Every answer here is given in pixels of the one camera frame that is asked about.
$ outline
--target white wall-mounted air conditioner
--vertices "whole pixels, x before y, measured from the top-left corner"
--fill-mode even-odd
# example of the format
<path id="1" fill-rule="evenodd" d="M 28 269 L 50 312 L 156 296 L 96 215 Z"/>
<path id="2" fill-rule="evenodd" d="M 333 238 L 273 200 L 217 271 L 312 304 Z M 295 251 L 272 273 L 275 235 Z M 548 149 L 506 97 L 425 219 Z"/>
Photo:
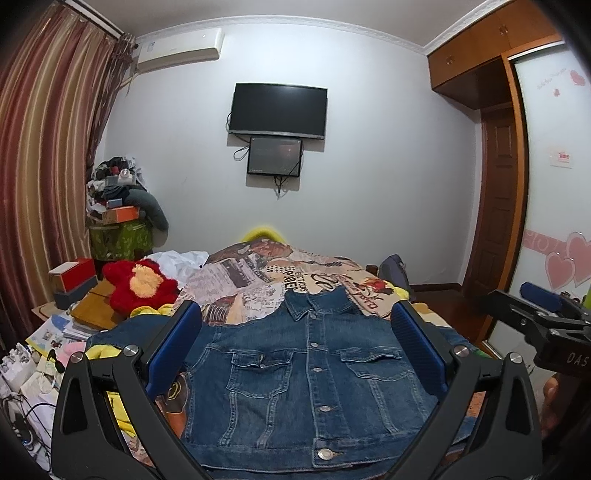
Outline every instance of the white wall-mounted air conditioner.
<path id="1" fill-rule="evenodd" d="M 171 67 L 194 61 L 217 60 L 223 43 L 221 28 L 179 33 L 145 42 L 138 59 L 138 71 Z"/>

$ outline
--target curtain rod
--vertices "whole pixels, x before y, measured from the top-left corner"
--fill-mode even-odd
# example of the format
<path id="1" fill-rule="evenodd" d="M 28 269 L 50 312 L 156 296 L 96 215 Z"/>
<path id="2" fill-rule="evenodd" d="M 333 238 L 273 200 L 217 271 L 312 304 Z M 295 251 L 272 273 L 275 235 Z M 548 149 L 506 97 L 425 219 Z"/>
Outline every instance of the curtain rod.
<path id="1" fill-rule="evenodd" d="M 83 15 L 87 20 L 91 23 L 95 24 L 97 27 L 103 29 L 107 32 L 111 37 L 114 37 L 116 40 L 119 39 L 121 35 L 124 34 L 123 30 L 117 27 L 111 20 L 106 18 L 100 12 L 97 12 L 94 8 L 92 8 L 87 3 L 83 2 L 82 0 L 59 0 L 61 3 L 68 5 L 69 7 L 76 10 L 78 13 Z"/>

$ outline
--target blue gripper pad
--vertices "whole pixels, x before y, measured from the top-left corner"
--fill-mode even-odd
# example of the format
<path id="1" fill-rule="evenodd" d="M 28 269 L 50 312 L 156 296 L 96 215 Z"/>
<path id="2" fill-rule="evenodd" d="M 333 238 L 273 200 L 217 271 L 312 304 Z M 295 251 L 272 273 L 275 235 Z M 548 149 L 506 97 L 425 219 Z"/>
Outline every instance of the blue gripper pad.
<path id="1" fill-rule="evenodd" d="M 426 324 L 409 302 L 399 301 L 392 307 L 390 324 L 396 339 L 404 349 L 423 388 L 441 400 L 448 390 L 446 364 L 423 329 L 418 326 L 418 322 L 422 322 L 423 328 L 432 327 Z"/>
<path id="2" fill-rule="evenodd" d="M 146 393 L 150 399 L 155 400 L 158 395 L 168 392 L 201 330 L 201 325 L 201 307 L 191 302 L 148 366 Z"/>
<path id="3" fill-rule="evenodd" d="M 548 291 L 538 285 L 525 282 L 519 289 L 521 296 L 549 312 L 558 313 L 562 309 L 560 295 Z"/>

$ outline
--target jacket pocket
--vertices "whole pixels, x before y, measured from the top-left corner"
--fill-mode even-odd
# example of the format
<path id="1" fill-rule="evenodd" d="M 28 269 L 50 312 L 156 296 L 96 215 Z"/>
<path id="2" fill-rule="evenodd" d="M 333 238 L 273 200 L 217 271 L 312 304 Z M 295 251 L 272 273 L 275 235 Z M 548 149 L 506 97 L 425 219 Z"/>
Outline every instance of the jacket pocket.
<path id="1" fill-rule="evenodd" d="M 226 388 L 251 398 L 271 398 L 287 391 L 292 351 L 232 354 L 232 369 Z"/>
<path id="2" fill-rule="evenodd" d="M 392 382 L 408 376 L 410 372 L 398 348 L 350 348 L 339 353 L 340 360 L 359 378 Z"/>

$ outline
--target pink heart decal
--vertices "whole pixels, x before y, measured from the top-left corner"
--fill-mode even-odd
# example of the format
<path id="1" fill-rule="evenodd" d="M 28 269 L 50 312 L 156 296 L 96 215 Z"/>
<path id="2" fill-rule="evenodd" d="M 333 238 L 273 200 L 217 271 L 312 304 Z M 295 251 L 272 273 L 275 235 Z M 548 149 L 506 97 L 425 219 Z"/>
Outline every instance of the pink heart decal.
<path id="1" fill-rule="evenodd" d="M 570 283 L 574 277 L 574 261 L 571 258 L 561 258 L 556 252 L 546 256 L 546 275 L 552 290 L 558 290 Z"/>
<path id="2" fill-rule="evenodd" d="M 591 278 L 591 243 L 573 232 L 566 241 L 566 254 L 574 260 L 574 285 L 578 287 Z"/>

